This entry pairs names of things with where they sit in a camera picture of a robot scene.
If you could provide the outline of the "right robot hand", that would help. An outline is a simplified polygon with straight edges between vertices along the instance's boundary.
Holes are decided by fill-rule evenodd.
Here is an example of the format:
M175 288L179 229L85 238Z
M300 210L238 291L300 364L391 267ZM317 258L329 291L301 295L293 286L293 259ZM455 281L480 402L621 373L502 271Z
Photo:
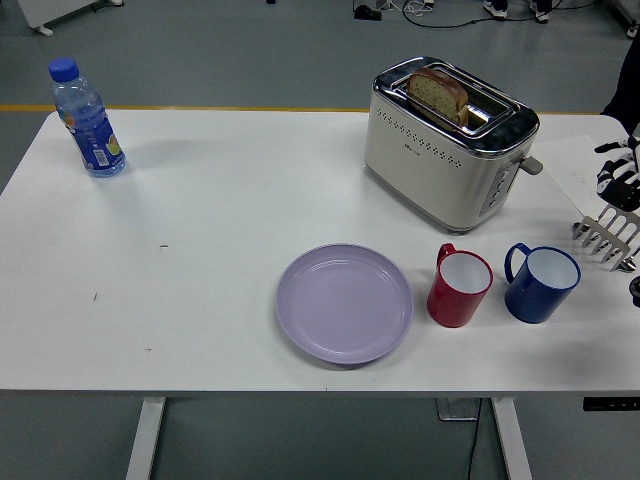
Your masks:
M603 154L617 149L625 152L615 160L605 161L597 174L596 193L624 212L633 212L639 208L639 139L629 136L599 145L594 152Z

